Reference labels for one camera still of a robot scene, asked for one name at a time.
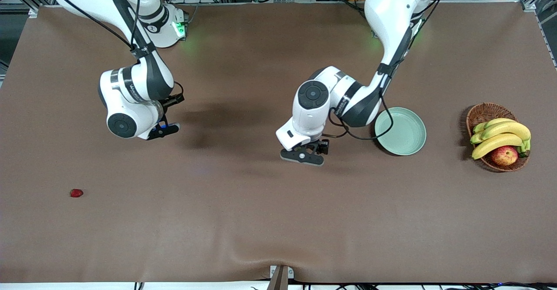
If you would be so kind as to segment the pale green round plate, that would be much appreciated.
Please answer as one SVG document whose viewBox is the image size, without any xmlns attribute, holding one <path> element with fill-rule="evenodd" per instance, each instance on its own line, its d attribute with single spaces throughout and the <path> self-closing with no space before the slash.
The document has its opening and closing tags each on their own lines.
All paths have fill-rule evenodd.
<svg viewBox="0 0 557 290">
<path fill-rule="evenodd" d="M 392 107 L 383 111 L 375 120 L 379 144 L 398 156 L 417 153 L 426 142 L 426 126 L 420 117 L 409 109 Z"/>
</svg>

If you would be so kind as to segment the brown table cover mat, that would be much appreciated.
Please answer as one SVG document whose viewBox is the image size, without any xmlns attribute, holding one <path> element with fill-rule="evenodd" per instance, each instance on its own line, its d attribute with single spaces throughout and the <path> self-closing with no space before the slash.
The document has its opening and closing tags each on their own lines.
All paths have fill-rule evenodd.
<svg viewBox="0 0 557 290">
<path fill-rule="evenodd" d="M 259 280 L 277 264 L 315 283 L 557 283 L 557 70 L 519 3 L 441 3 L 427 21 L 385 95 L 425 123 L 409 157 L 343 137 L 322 167 L 280 158 L 302 82 L 333 65 L 368 84 L 381 59 L 342 3 L 202 6 L 160 54 L 185 88 L 181 129 L 119 139 L 97 85 L 128 49 L 61 7 L 27 20 L 0 88 L 0 283 Z M 529 128 L 525 167 L 472 159 L 480 103 Z"/>
</svg>

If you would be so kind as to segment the brown wicker basket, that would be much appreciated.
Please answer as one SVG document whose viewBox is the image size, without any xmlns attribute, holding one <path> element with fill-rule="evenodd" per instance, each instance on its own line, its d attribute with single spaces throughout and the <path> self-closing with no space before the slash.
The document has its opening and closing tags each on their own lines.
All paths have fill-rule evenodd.
<svg viewBox="0 0 557 290">
<path fill-rule="evenodd" d="M 491 121 L 495 118 L 509 118 L 510 120 L 517 121 L 516 116 L 496 103 L 480 103 L 472 106 L 466 116 L 466 127 L 469 136 L 473 135 L 473 128 L 482 122 Z M 491 155 L 487 154 L 485 157 L 479 159 L 485 169 L 493 172 L 514 172 L 525 167 L 529 161 L 528 157 L 519 157 L 517 161 L 509 166 L 503 167 L 498 165 L 491 159 Z"/>
</svg>

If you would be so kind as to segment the short greenish yellow banana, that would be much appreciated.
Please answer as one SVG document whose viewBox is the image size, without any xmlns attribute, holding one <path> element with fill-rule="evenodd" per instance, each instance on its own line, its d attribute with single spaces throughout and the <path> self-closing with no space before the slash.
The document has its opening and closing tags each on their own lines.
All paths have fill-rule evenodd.
<svg viewBox="0 0 557 290">
<path fill-rule="evenodd" d="M 514 120 L 510 119 L 510 118 L 495 118 L 493 120 L 487 121 L 487 122 L 481 122 L 480 124 L 476 125 L 473 128 L 473 133 L 476 134 L 478 132 L 482 132 L 485 130 L 485 128 L 492 126 L 492 125 L 496 125 L 498 123 L 501 122 L 515 122 Z"/>
</svg>

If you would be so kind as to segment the red yellow apple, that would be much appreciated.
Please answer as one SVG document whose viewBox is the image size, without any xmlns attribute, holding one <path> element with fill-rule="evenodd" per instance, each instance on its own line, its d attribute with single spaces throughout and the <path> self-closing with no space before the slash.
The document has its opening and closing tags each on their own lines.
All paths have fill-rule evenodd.
<svg viewBox="0 0 557 290">
<path fill-rule="evenodd" d="M 490 153 L 490 158 L 500 167 L 509 167 L 518 160 L 519 154 L 514 146 L 501 146 Z"/>
</svg>

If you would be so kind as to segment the metal clamp bracket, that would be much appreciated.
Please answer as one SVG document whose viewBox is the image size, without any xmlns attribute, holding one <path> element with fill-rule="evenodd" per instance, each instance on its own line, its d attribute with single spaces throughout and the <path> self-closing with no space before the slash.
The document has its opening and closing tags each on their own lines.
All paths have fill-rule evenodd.
<svg viewBox="0 0 557 290">
<path fill-rule="evenodd" d="M 294 269 L 289 266 L 270 266 L 270 282 L 266 290 L 288 290 L 294 279 Z"/>
</svg>

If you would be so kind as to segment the aluminium frame rail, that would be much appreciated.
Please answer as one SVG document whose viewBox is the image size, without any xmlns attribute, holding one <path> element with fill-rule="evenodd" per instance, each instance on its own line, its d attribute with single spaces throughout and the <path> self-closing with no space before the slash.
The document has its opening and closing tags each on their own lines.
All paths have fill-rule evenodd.
<svg viewBox="0 0 557 290">
<path fill-rule="evenodd" d="M 557 0 L 520 0 L 523 11 L 534 12 L 537 24 L 557 70 Z"/>
</svg>

